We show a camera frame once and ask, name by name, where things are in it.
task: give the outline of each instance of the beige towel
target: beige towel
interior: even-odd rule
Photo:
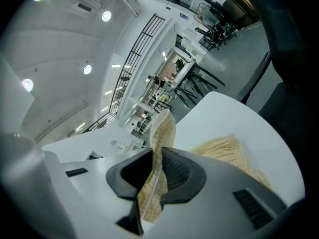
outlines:
[[[266,176],[250,167],[242,147],[233,134],[202,143],[189,152],[232,164],[271,189]]]
[[[167,181],[162,170],[162,148],[173,147],[176,126],[168,109],[156,118],[151,129],[151,147],[153,149],[153,169],[138,194],[140,216],[153,223],[161,213],[160,198],[167,193]],[[259,171],[250,168],[247,158],[234,135],[207,141],[190,152],[214,158],[237,166],[266,187],[270,188],[267,178]]]
[[[176,126],[168,109],[163,110],[154,120],[151,129],[151,147],[153,149],[153,169],[138,194],[140,216],[153,223],[161,213],[160,198],[167,193],[167,181],[162,170],[162,151],[173,147]]]

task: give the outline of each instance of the black chair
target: black chair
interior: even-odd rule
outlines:
[[[301,170],[308,192],[314,185],[313,157],[318,152],[318,110],[313,99],[296,86],[280,83],[259,111],[259,115],[288,145]]]
[[[266,69],[268,68],[271,61],[270,52],[266,52],[264,58],[260,62],[253,76],[249,79],[245,87],[238,93],[237,100],[243,104],[247,104],[247,100],[250,96],[250,93],[256,87],[260,79],[263,77]]]
[[[269,43],[270,58],[284,81],[276,87],[259,114],[292,151],[309,192],[315,185],[312,181],[315,171],[313,157],[317,154],[314,143],[318,125],[318,109],[313,98],[317,97],[317,49],[312,47],[317,42],[305,20],[312,17],[309,10],[312,0],[298,0],[298,3],[296,0],[249,1],[260,16]],[[238,96],[241,102],[247,102],[266,68],[260,65],[257,69]]]
[[[307,19],[313,18],[311,4],[298,0],[249,0],[265,29],[272,62],[284,82],[315,90],[318,63],[316,34],[309,29]]]

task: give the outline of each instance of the floor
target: floor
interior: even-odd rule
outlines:
[[[248,82],[258,67],[265,53],[269,51],[267,37],[260,22],[236,32],[237,37],[232,37],[220,49],[208,52],[199,65],[219,78],[225,87],[202,73],[203,78],[210,81],[218,88],[210,89],[236,98],[237,94]],[[272,63],[264,76],[255,87],[248,99],[247,106],[258,112],[266,103],[278,83],[282,82]],[[178,98],[169,103],[172,114],[178,123],[194,105],[190,102],[189,108]]]

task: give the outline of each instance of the metal railing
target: metal railing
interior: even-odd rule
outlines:
[[[95,129],[107,126],[111,123],[118,112],[123,95],[126,91],[126,87],[130,82],[131,76],[135,71],[135,68],[140,61],[141,56],[148,47],[150,41],[157,33],[161,25],[164,23],[165,19],[154,14],[152,18],[148,21],[144,29],[139,34],[136,39],[120,73],[116,87],[113,91],[112,101],[109,111],[90,125],[83,133],[90,132]]]

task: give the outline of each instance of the ceiling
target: ceiling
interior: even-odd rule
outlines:
[[[101,49],[106,45],[114,49],[125,22],[133,16],[122,0],[94,0],[95,7],[89,14],[74,11],[72,6],[79,1],[91,3],[26,0],[1,40],[0,53],[13,71],[21,80],[33,81],[31,94],[35,101],[22,126],[35,140],[61,121],[64,132],[75,129],[82,121],[86,126],[93,122],[96,107],[86,109],[80,116],[76,111],[93,106],[94,99],[100,99],[107,58],[111,57],[109,51],[104,54]],[[103,22],[101,15],[106,10],[112,18]],[[86,64],[92,66],[89,75],[83,73]]]

